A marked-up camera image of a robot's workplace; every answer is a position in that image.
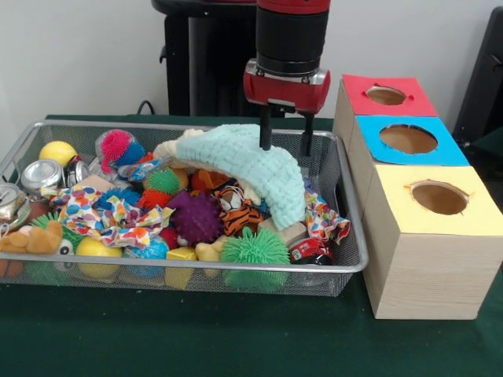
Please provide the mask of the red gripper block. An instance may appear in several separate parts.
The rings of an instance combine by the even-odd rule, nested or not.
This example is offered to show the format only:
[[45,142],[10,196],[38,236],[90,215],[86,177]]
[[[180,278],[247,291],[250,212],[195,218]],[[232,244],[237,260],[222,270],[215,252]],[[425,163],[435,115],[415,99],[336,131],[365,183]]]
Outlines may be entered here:
[[302,113],[305,129],[301,137],[301,156],[310,156],[314,132],[314,115],[325,104],[331,83],[330,71],[320,68],[313,75],[284,77],[265,73],[256,61],[247,62],[243,84],[246,99],[262,105],[260,113],[259,146],[264,151],[271,148],[270,106],[278,105],[289,112]]

